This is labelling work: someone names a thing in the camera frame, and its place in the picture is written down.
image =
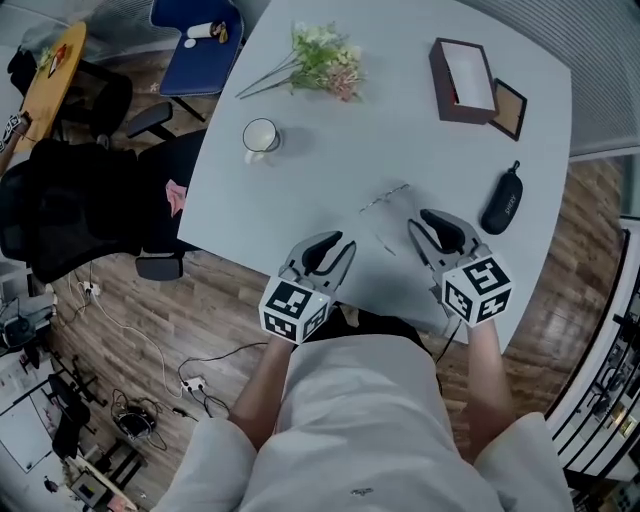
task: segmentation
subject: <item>gray tabletop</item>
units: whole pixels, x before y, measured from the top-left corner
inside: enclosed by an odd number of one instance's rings
[[[239,100],[236,93],[291,50],[291,25],[335,21],[362,48],[363,100],[343,103],[286,87]],[[494,77],[528,99],[519,142],[495,128],[439,120],[429,50],[436,37],[484,45]],[[267,117],[283,136],[268,159],[247,165],[242,132]],[[429,288],[430,271],[406,237],[419,208],[473,223],[506,260],[516,283],[497,319],[509,343],[542,269],[555,228],[569,154],[568,68],[525,37],[452,0],[273,0],[242,50],[207,131],[188,191],[179,237],[265,274],[289,250],[322,231],[344,231],[358,253],[340,300],[397,315],[439,332],[446,317]],[[514,160],[524,183],[508,230],[485,234],[478,218],[496,180]],[[359,210],[395,186],[410,199],[385,212]],[[400,226],[394,231],[394,225]],[[385,250],[380,236],[395,255]],[[464,339],[464,332],[459,336]]]

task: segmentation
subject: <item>blue cushion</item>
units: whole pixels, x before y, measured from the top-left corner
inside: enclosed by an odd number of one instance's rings
[[[227,26],[229,40],[196,39],[193,48],[185,48],[187,36],[182,36],[169,68],[160,84],[163,96],[198,96],[222,91],[242,41],[241,23]]]

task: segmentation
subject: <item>power strip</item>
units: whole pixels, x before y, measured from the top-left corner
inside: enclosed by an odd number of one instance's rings
[[[191,379],[182,381],[182,389],[187,392],[191,391],[192,393],[198,390],[202,391],[206,385],[207,383],[202,377],[193,377]]]
[[[82,289],[84,290],[84,294],[87,297],[89,295],[95,295],[96,297],[100,296],[100,287],[95,283],[90,283],[89,281],[84,281],[82,283]]]

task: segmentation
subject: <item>open box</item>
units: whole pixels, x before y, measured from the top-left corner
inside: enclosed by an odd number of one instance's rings
[[[486,124],[498,115],[493,77],[481,45],[439,37],[429,60],[440,119]]]

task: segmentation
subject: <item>person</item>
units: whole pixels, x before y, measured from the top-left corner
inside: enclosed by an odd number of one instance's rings
[[[18,141],[27,133],[29,126],[31,126],[31,118],[29,117],[29,114],[25,112],[20,116],[20,123],[10,132],[10,134],[6,134],[7,140],[3,141],[3,148],[2,151],[0,151],[0,178],[9,168],[16,146],[18,145]]]
[[[493,320],[468,329],[473,465],[417,332],[358,320],[338,308],[295,350],[270,339],[228,419],[197,424],[154,512],[573,510],[543,416],[516,419]]]

